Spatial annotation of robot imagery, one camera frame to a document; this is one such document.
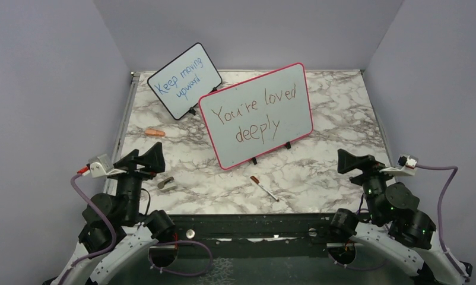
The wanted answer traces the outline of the white whiteboard marker pen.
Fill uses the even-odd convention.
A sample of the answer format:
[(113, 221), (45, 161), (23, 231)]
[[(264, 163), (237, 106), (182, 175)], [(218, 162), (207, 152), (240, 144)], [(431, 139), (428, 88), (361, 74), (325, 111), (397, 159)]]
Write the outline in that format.
[(263, 191), (265, 191), (273, 200), (275, 200), (276, 202), (280, 201), (278, 197), (276, 197), (270, 190), (266, 189), (266, 187), (264, 187), (263, 184), (260, 183), (259, 179), (256, 176), (252, 175), (250, 176), (250, 179), (255, 184), (257, 184)]

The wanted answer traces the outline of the pink framed whiteboard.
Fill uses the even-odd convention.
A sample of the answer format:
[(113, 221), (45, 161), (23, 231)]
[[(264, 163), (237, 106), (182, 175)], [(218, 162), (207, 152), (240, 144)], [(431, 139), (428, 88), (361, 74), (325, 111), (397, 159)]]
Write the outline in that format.
[(203, 96), (198, 106), (224, 170), (285, 147), (314, 129), (300, 62)]

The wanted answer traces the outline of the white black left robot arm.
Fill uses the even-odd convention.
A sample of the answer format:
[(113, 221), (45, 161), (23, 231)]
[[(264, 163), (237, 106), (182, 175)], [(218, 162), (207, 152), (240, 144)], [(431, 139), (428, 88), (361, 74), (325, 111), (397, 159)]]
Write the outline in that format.
[[(71, 186), (86, 202), (84, 227), (62, 272), (45, 284), (107, 284), (118, 271), (149, 247), (173, 242), (175, 224), (164, 210), (140, 212), (142, 184), (166, 169), (163, 145), (156, 142), (144, 154), (134, 149), (117, 162), (107, 154), (91, 158), (71, 178)], [(113, 195), (92, 197), (76, 181), (86, 175), (117, 181)]]

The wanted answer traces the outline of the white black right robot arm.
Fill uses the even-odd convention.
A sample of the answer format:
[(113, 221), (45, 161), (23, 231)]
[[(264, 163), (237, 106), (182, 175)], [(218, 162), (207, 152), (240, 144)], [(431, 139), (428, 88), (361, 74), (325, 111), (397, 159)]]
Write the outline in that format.
[(368, 218), (361, 211), (340, 208), (329, 225), (338, 242), (360, 243), (406, 273), (415, 284), (466, 284), (473, 267), (451, 253), (443, 240), (442, 222), (434, 222), (419, 210), (420, 200), (402, 182), (388, 184), (396, 176), (414, 176), (418, 158), (402, 155), (397, 166), (387, 167), (372, 155), (355, 156), (337, 151), (337, 171), (361, 170), (350, 178), (362, 187)]

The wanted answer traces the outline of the grey whiteboard eraser block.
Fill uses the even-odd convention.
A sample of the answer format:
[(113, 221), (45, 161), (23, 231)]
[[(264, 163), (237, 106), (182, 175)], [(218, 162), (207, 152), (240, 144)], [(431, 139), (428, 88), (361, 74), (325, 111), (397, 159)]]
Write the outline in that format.
[(174, 177), (169, 177), (157, 184), (157, 187), (160, 191), (171, 191), (176, 189), (176, 185), (174, 184)]

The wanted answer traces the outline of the black framed written whiteboard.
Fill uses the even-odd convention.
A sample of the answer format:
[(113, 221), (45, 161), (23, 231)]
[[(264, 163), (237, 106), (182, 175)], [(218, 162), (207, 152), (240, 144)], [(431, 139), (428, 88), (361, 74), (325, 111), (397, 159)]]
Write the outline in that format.
[(218, 69), (199, 42), (147, 80), (150, 89), (175, 120), (182, 119), (202, 96), (215, 91), (222, 82)]

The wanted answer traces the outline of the orange small eraser piece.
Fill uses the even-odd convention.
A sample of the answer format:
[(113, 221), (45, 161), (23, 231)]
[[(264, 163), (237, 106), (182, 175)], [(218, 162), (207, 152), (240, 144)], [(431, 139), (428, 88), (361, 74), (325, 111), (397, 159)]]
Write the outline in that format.
[(165, 137), (166, 133), (164, 131), (156, 130), (156, 129), (146, 129), (144, 134), (149, 137)]

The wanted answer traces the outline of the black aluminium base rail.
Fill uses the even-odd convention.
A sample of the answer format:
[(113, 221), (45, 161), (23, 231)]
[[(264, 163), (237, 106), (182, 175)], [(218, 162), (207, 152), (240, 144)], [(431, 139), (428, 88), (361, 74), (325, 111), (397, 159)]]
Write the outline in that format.
[(161, 243), (190, 240), (210, 248), (219, 258), (327, 257), (328, 244), (336, 246), (371, 224), (359, 223), (348, 214), (203, 214), (168, 215), (155, 210), (140, 214), (132, 227), (147, 228), (147, 240)]

